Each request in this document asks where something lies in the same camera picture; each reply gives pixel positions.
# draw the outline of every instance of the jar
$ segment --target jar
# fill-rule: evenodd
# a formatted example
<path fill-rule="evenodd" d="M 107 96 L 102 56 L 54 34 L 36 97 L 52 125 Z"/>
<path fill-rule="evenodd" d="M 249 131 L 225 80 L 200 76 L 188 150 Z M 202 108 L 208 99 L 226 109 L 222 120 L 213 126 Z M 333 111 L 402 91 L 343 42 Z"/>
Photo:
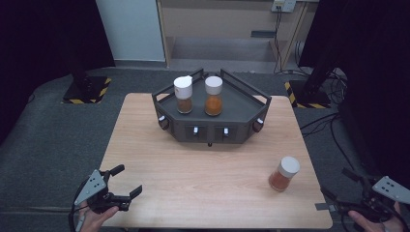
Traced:
<path fill-rule="evenodd" d="M 292 157 L 282 158 L 277 170 L 269 177 L 269 184 L 277 191 L 286 190 L 300 168 L 301 166 L 296 159 Z"/>
<path fill-rule="evenodd" d="M 192 111 L 192 77 L 181 76 L 174 80 L 175 97 L 177 98 L 177 110 L 182 114 Z"/>
<path fill-rule="evenodd" d="M 218 76 L 210 76 L 205 79 L 205 90 L 208 95 L 205 101 L 205 113 L 217 116 L 222 112 L 222 79 Z"/>

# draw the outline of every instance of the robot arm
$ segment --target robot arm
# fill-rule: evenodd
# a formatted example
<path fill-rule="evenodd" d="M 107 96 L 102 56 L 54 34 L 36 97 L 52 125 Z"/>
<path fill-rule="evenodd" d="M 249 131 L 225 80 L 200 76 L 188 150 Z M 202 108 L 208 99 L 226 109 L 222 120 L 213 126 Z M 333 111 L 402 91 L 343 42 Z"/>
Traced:
<path fill-rule="evenodd" d="M 131 191 L 129 196 L 117 196 L 108 190 L 109 177 L 115 176 L 124 170 L 125 166 L 123 164 L 104 172 L 94 170 L 91 176 L 81 184 L 75 195 L 72 210 L 69 214 L 69 223 L 72 232 L 75 231 L 73 222 L 75 206 L 78 206 L 83 201 L 87 201 L 88 207 L 96 214 L 102 214 L 113 206 L 117 206 L 119 211 L 127 211 L 129 209 L 132 200 L 142 192 L 142 186 Z"/>
<path fill-rule="evenodd" d="M 352 203 L 341 201 L 335 194 L 321 187 L 322 193 L 335 203 L 335 207 L 341 215 L 347 216 L 349 211 L 354 210 L 370 221 L 383 222 L 392 216 L 399 217 L 394 207 L 396 201 L 406 204 L 410 202 L 410 190 L 388 177 L 363 177 L 346 168 L 342 170 L 342 173 L 353 181 L 360 182 L 363 192 L 361 202 Z"/>

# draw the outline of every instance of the wooden table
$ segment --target wooden table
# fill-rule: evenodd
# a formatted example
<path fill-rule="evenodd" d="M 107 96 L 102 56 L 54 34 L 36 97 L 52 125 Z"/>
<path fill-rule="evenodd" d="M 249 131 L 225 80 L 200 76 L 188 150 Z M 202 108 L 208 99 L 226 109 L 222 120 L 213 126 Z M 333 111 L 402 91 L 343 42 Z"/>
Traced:
<path fill-rule="evenodd" d="M 301 171 L 284 192 L 268 177 L 284 156 Z M 150 94 L 128 94 L 101 170 L 123 163 L 109 190 L 128 195 L 143 186 L 128 212 L 104 226 L 157 228 L 330 228 L 328 211 L 293 109 L 273 97 L 265 127 L 244 144 L 179 143 L 162 130 Z"/>

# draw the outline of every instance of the yellow black tape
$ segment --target yellow black tape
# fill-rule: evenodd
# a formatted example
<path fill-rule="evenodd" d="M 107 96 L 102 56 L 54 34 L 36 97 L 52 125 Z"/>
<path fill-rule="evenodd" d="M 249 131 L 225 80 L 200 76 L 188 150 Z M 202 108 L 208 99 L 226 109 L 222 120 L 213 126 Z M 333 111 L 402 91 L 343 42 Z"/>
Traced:
<path fill-rule="evenodd" d="M 66 100 L 63 100 L 63 103 L 75 103 L 75 104 L 98 103 L 103 99 L 103 96 L 105 95 L 110 82 L 111 82 L 111 78 L 107 78 L 97 98 L 94 98 L 94 99 L 66 99 Z"/>
<path fill-rule="evenodd" d="M 298 107 L 298 108 L 330 108 L 331 107 L 329 104 L 325 104 L 325 103 L 298 103 L 295 95 L 293 94 L 293 90 L 289 82 L 285 82 L 284 87 L 286 88 L 287 95 L 289 96 L 290 103 L 292 104 L 293 107 Z"/>

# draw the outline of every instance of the black tray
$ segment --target black tray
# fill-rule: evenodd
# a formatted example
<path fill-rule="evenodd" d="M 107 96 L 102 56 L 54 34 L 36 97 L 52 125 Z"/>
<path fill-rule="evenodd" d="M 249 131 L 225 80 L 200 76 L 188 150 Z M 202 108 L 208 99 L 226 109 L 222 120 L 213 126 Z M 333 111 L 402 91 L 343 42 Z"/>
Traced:
<path fill-rule="evenodd" d="M 271 97 L 246 83 L 239 77 L 220 70 L 222 85 L 222 112 L 209 116 L 204 106 L 207 98 L 205 79 L 208 76 L 200 69 L 192 76 L 192 112 L 181 114 L 173 83 L 152 94 L 160 127 L 169 131 L 180 142 L 243 143 L 253 133 L 262 130 Z M 158 100 L 160 94 L 168 94 Z M 260 101 L 254 95 L 261 96 Z"/>

